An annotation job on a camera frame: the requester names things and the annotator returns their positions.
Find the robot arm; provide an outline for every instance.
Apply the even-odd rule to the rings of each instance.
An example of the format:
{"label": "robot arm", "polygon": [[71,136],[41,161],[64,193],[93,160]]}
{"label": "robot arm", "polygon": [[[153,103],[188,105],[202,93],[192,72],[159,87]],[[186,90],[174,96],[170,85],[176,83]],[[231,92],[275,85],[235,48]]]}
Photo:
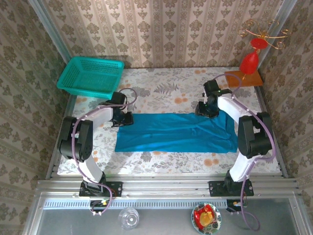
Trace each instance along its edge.
{"label": "robot arm", "polygon": [[[112,99],[99,105],[121,105],[125,104],[126,96],[122,93],[114,92]],[[77,118],[65,117],[62,122],[57,148],[67,159],[73,159],[72,155],[72,132]],[[103,171],[97,166],[91,156],[93,148],[93,132],[104,122],[111,121],[112,127],[133,124],[133,115],[127,112],[125,107],[101,108],[93,115],[81,120],[75,134],[75,156],[78,160],[80,170],[85,174],[81,184],[80,196],[100,196],[106,195],[105,189],[93,182],[106,184],[106,177]]]}
{"label": "robot arm", "polygon": [[[269,138],[257,122],[246,110],[237,103],[236,97],[232,97],[231,90],[221,90],[215,80],[208,81],[204,85],[204,102],[199,102],[196,107],[196,115],[217,117],[219,110],[225,111],[238,124],[238,149],[240,151],[235,165],[227,173],[234,182],[242,182],[248,175],[248,169],[256,158],[267,154],[271,149]],[[266,112],[257,116],[267,126],[272,134],[271,119]]]}

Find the clear glass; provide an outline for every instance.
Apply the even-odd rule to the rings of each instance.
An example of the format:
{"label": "clear glass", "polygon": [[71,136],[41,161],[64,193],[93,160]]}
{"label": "clear glass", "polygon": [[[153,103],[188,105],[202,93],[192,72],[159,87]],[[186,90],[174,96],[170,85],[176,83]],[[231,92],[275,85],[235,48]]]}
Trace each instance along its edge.
{"label": "clear glass", "polygon": [[138,212],[131,207],[123,209],[118,215],[118,221],[122,226],[122,229],[131,230],[134,229],[139,222]]}

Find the teal plastic basket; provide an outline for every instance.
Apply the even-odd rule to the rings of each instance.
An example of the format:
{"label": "teal plastic basket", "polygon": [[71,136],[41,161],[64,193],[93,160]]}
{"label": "teal plastic basket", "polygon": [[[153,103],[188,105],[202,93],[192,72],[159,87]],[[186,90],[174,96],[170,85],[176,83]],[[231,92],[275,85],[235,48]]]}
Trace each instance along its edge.
{"label": "teal plastic basket", "polygon": [[122,61],[73,57],[61,74],[57,87],[73,95],[111,99],[123,69]]}

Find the plate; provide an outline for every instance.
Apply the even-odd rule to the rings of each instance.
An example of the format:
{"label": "plate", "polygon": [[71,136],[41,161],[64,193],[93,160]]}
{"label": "plate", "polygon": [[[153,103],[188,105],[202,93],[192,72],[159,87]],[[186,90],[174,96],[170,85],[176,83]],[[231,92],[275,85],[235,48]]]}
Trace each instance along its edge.
{"label": "plate", "polygon": [[[195,219],[194,219],[194,211],[198,211],[199,209],[203,208],[204,206],[209,205],[213,211],[214,211],[214,219],[213,219],[213,223],[209,224],[208,226],[206,226],[203,230],[199,229],[196,225]],[[192,225],[194,226],[194,228],[200,233],[200,234],[206,234],[206,235],[211,235],[216,233],[222,224],[222,216],[220,211],[213,206],[210,203],[200,203],[198,204],[191,212],[191,222]]]}

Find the gold wire ornament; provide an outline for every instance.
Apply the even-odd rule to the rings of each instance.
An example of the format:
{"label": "gold wire ornament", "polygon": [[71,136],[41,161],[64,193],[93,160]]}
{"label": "gold wire ornament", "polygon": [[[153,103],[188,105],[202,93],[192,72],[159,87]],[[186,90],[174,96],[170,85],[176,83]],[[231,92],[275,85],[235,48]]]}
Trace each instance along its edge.
{"label": "gold wire ornament", "polygon": [[[259,23],[253,19],[249,19],[247,21],[244,22],[244,27],[238,29],[237,34],[241,37],[245,37],[248,34],[252,34],[258,38],[264,39],[271,47],[275,48],[275,49],[283,49],[285,48],[285,44],[282,41],[278,41],[276,43],[276,46],[274,46],[273,44],[270,44],[267,39],[279,39],[279,38],[286,38],[289,37],[291,35],[291,32],[288,29],[282,29],[280,32],[283,34],[283,36],[279,36],[279,37],[272,37],[270,36],[270,32],[267,30],[261,30],[261,27],[259,25]],[[253,26],[257,26],[257,31],[258,33],[255,32],[251,32],[249,30],[249,28],[253,27]],[[276,20],[270,20],[268,21],[268,27],[270,28],[272,26],[271,30],[274,30],[277,26],[279,25],[279,22]]]}

